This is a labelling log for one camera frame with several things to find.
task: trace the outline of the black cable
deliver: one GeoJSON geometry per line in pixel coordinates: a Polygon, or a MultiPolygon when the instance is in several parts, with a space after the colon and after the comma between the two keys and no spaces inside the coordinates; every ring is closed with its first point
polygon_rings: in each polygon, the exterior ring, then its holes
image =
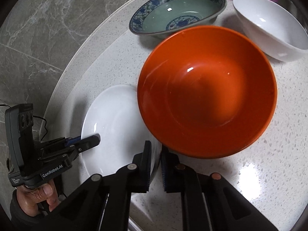
{"type": "Polygon", "coordinates": [[[6,104],[0,104],[0,106],[3,106],[3,107],[8,107],[8,108],[10,108],[10,106],[9,106],[9,105],[6,105],[6,104]]]}
{"type": "Polygon", "coordinates": [[[43,137],[41,138],[41,141],[43,140],[43,138],[47,135],[47,133],[48,133],[48,130],[47,130],[47,128],[46,128],[46,124],[47,124],[47,120],[45,119],[45,118],[43,118],[43,117],[40,117],[40,116],[33,116],[34,118],[39,118],[39,119],[41,119],[41,120],[43,120],[43,121],[45,121],[45,125],[44,125],[44,128],[45,128],[45,130],[46,130],[46,133],[43,135],[43,137]]]}

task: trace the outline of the black sleeve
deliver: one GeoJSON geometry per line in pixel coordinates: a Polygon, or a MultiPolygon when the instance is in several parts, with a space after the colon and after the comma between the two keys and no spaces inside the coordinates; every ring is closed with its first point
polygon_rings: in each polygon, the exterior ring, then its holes
{"type": "Polygon", "coordinates": [[[26,215],[18,204],[16,190],[13,191],[12,201],[10,204],[10,212],[13,225],[16,227],[17,230],[20,231],[30,230],[32,226],[39,223],[40,220],[44,217],[42,214],[39,214],[35,217],[26,215]]]}

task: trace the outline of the gray marble wall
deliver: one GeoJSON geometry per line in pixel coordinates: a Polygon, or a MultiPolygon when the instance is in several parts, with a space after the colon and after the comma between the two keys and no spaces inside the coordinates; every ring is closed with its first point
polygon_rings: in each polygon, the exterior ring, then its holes
{"type": "MultiPolygon", "coordinates": [[[[19,0],[0,28],[0,104],[33,103],[43,116],[70,59],[93,32],[128,0],[19,0]]],[[[5,108],[0,107],[0,203],[8,213],[5,108]]],[[[40,122],[34,129],[39,130],[40,122]]]]}

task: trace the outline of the camera lens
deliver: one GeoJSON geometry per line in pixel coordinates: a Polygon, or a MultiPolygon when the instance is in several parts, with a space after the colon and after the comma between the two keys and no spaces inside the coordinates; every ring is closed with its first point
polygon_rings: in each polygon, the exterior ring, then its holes
{"type": "Polygon", "coordinates": [[[29,125],[29,122],[30,122],[30,117],[29,117],[29,113],[27,113],[27,115],[26,115],[26,123],[27,123],[27,126],[29,125]]]}
{"type": "Polygon", "coordinates": [[[25,126],[25,116],[22,115],[21,116],[21,127],[24,127],[25,126]]]}

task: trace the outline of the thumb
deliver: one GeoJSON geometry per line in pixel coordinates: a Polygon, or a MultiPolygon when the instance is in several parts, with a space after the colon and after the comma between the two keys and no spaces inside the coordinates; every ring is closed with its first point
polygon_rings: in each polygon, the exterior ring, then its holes
{"type": "Polygon", "coordinates": [[[53,188],[49,184],[44,184],[35,190],[28,192],[28,197],[33,200],[34,203],[39,203],[52,196],[53,188]]]}

